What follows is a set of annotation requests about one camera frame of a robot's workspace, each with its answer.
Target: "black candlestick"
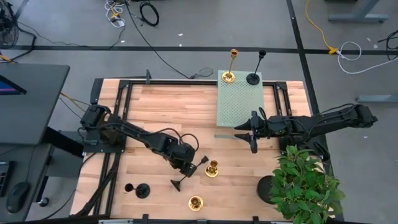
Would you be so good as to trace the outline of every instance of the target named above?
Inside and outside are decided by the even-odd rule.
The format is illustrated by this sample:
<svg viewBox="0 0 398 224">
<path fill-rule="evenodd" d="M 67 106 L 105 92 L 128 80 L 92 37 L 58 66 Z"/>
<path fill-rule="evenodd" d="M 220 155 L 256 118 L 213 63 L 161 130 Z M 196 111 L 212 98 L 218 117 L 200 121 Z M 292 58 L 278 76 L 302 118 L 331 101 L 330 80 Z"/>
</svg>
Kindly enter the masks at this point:
<svg viewBox="0 0 398 224">
<path fill-rule="evenodd" d="M 257 63 L 256 71 L 254 73 L 250 73 L 246 77 L 246 81 L 248 81 L 250 85 L 257 85 L 260 82 L 260 77 L 257 75 L 257 69 L 259 68 L 261 59 L 263 59 L 266 54 L 267 52 L 265 50 L 259 51 L 259 62 Z"/>
<path fill-rule="evenodd" d="M 136 195 L 138 198 L 144 199 L 148 197 L 150 193 L 150 187 L 147 184 L 139 184 L 136 188 Z"/>
<path fill-rule="evenodd" d="M 147 184 L 139 184 L 137 188 L 134 188 L 132 184 L 126 184 L 126 186 L 124 186 L 124 189 L 126 192 L 136 190 L 137 197 L 141 199 L 148 197 L 150 193 L 150 187 Z"/>
<path fill-rule="evenodd" d="M 207 158 L 207 156 L 204 156 L 204 157 L 201 159 L 200 163 L 197 165 L 197 168 L 198 168 L 198 166 L 204 164 L 204 163 L 207 162 L 207 161 L 209 161 L 209 158 Z M 180 188 L 180 187 L 181 187 L 181 181 L 182 181 L 183 179 L 185 179 L 186 177 L 187 177 L 187 176 L 182 177 L 181 180 L 170 180 L 170 182 L 173 184 L 173 186 L 174 186 L 178 191 L 180 191 L 180 190 L 181 190 L 181 188 Z"/>
</svg>

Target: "wooden table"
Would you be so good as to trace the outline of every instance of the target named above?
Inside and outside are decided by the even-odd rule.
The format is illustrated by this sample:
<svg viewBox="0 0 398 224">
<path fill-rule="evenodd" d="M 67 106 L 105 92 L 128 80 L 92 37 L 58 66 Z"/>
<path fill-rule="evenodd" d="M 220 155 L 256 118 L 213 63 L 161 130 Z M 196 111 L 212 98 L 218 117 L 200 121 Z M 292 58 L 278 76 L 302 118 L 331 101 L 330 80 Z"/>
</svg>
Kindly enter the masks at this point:
<svg viewBox="0 0 398 224">
<path fill-rule="evenodd" d="M 118 83 L 118 79 L 104 80 L 99 105 L 113 110 Z M 293 115 L 310 116 L 303 83 L 287 82 L 287 86 Z M 151 153 L 142 143 L 128 138 L 120 160 L 112 218 L 141 218 L 147 213 L 150 219 L 252 220 L 253 216 L 258 216 L 260 220 L 283 220 L 274 206 L 256 195 L 259 179 L 272 175 L 278 166 L 274 159 L 279 155 L 277 139 L 261 139 L 258 153 L 252 154 L 245 141 L 215 138 L 216 101 L 217 87 L 214 85 L 133 86 L 128 121 L 148 131 L 170 127 L 180 134 L 194 134 L 200 142 L 194 164 L 206 155 L 218 161 L 220 173 L 209 178 L 202 165 L 191 178 L 182 182 L 181 192 L 178 192 L 170 183 L 170 179 L 182 177 L 178 170 L 172 169 L 167 161 Z M 264 109 L 267 116 L 276 114 L 274 95 L 268 87 L 264 87 Z M 195 140 L 189 136 L 184 141 L 196 147 Z M 102 163 L 103 154 L 97 154 L 82 168 L 72 214 L 83 207 L 97 188 Z M 139 199 L 134 192 L 127 193 L 124 186 L 128 183 L 133 186 L 149 184 L 150 195 Z M 204 207 L 199 212 L 188 207 L 194 195 L 203 199 Z M 104 196 L 101 211 L 105 204 Z"/>
</svg>

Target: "gold candle holder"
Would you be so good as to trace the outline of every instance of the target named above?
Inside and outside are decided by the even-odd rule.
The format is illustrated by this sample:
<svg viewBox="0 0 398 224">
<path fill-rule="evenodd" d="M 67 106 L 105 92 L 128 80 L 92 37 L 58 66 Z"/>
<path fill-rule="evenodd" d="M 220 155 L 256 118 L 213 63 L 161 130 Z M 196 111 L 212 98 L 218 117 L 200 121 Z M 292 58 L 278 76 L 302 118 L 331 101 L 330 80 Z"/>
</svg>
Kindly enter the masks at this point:
<svg viewBox="0 0 398 224">
<path fill-rule="evenodd" d="M 189 209 L 197 212 L 203 208 L 203 200 L 199 196 L 193 196 L 188 202 Z"/>
<path fill-rule="evenodd" d="M 232 83 L 235 81 L 235 74 L 231 72 L 231 69 L 232 69 L 232 64 L 233 64 L 236 56 L 238 56 L 238 54 L 239 54 L 238 50 L 236 50 L 236 49 L 231 50 L 231 63 L 229 64 L 229 70 L 228 70 L 228 72 L 224 72 L 221 76 L 223 81 L 226 83 Z"/>
<path fill-rule="evenodd" d="M 216 177 L 218 175 L 217 165 L 217 161 L 211 161 L 210 164 L 206 166 L 205 172 L 208 177 Z"/>
</svg>

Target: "concrete floor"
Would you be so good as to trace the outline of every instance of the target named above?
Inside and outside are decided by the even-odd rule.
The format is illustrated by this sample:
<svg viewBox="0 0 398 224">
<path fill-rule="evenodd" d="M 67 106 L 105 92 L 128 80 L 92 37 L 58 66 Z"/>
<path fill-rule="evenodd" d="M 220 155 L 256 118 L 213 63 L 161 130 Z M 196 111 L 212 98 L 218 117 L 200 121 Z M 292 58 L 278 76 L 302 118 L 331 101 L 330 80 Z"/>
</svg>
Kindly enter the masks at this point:
<svg viewBox="0 0 398 224">
<path fill-rule="evenodd" d="M 14 10 L 22 0 L 11 1 Z M 159 26 L 140 27 L 153 46 L 178 47 L 269 47 L 296 49 L 290 16 L 285 1 L 281 0 L 158 0 L 151 1 L 160 14 Z M 311 18 L 325 30 L 330 45 L 340 47 L 343 42 L 355 41 L 363 49 L 384 49 L 377 40 L 394 32 L 398 20 L 398 3 L 385 0 L 378 3 L 374 13 L 387 13 L 391 17 L 383 24 L 332 24 L 329 13 L 353 10 L 362 4 L 338 4 L 312 1 Z M 305 1 L 293 1 L 298 26 L 305 49 L 325 49 L 319 32 L 306 20 Z M 138 12 L 138 4 L 132 10 Z M 118 46 L 146 46 L 136 32 L 127 12 Z M 112 45 L 119 30 L 105 18 L 104 1 L 41 0 L 29 1 L 19 21 L 36 29 L 52 41 L 79 45 Z M 30 37 L 20 34 L 18 45 L 29 45 Z M 53 45 L 40 37 L 37 45 Z M 3 50 L 12 57 L 20 50 Z M 228 52 L 159 52 L 168 63 L 193 75 L 203 67 L 215 70 L 227 69 Z M 396 71 L 398 63 L 359 75 L 343 73 L 336 55 L 306 55 L 320 110 L 354 103 L 359 94 L 397 93 Z M 241 52 L 234 64 L 239 70 L 253 70 L 257 53 Z M 365 55 L 353 63 L 343 63 L 347 70 L 357 71 L 385 62 L 386 56 Z M 90 50 L 36 50 L 18 60 L 20 63 L 66 64 L 71 70 L 63 91 L 74 98 L 89 101 L 93 80 L 98 77 L 123 77 L 143 75 L 150 68 L 154 78 L 181 78 L 164 65 L 153 52 L 90 51 Z M 298 54 L 267 54 L 259 71 L 263 80 L 302 80 L 304 75 Z M 394 104 L 368 104 L 379 118 L 371 129 L 344 129 L 327 134 L 328 147 L 335 175 L 341 180 L 346 192 L 343 200 L 345 220 L 364 223 L 398 223 L 395 216 L 398 206 L 398 152 L 395 149 L 398 106 Z M 55 129 L 74 131 L 79 119 L 58 102 L 50 126 Z M 45 196 L 52 202 L 45 208 L 33 206 L 29 220 L 40 219 L 59 208 L 76 186 L 77 178 L 50 179 Z M 72 202 L 56 217 L 69 214 Z"/>
</svg>

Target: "computer monitor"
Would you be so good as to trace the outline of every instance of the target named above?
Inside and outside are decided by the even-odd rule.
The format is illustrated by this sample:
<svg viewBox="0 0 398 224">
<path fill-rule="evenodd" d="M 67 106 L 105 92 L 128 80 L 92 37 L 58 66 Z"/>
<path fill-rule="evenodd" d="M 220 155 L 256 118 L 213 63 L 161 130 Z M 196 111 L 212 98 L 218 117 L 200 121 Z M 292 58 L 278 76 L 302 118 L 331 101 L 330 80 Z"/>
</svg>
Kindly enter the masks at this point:
<svg viewBox="0 0 398 224">
<path fill-rule="evenodd" d="M 0 75 L 0 96 L 26 94 L 26 90 Z"/>
</svg>

